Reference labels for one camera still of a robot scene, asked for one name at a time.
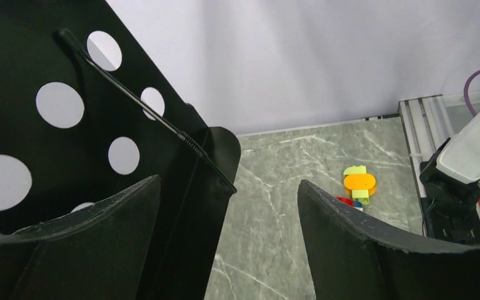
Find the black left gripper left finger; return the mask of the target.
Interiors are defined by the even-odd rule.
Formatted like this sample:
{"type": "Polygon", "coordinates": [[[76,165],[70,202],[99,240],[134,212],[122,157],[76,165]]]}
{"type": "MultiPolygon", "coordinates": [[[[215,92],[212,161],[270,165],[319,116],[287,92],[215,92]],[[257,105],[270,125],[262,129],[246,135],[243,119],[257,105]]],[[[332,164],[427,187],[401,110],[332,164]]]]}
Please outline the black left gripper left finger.
{"type": "Polygon", "coordinates": [[[0,299],[134,299],[160,203],[150,176],[90,206],[0,234],[0,299]]]}

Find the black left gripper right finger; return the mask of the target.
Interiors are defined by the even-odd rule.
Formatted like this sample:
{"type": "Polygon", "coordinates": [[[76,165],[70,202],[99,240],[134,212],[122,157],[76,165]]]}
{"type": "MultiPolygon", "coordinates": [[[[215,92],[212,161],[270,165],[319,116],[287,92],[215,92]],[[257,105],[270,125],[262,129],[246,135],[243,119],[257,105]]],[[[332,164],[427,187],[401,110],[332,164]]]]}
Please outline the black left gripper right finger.
{"type": "Polygon", "coordinates": [[[318,299],[480,299],[480,245],[404,231],[308,180],[297,205],[318,299]]]}

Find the black tripod music stand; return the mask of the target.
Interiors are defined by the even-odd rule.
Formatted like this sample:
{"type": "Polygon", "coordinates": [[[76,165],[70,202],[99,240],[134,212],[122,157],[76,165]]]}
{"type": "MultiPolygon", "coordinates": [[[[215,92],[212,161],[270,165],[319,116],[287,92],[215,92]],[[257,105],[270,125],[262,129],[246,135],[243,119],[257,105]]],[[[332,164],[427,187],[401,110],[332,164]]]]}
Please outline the black tripod music stand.
{"type": "Polygon", "coordinates": [[[0,1],[0,234],[159,176],[134,299],[203,299],[240,157],[106,1],[0,1]]]}

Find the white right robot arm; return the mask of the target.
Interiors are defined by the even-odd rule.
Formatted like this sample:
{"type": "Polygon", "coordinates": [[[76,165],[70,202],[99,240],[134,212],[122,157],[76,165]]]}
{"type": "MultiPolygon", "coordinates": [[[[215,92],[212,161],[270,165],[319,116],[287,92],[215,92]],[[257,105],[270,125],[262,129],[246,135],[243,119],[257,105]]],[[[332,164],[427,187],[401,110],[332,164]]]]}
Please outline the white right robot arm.
{"type": "Polygon", "coordinates": [[[424,213],[435,239],[480,244],[480,112],[423,165],[419,180],[430,205],[424,213]]]}

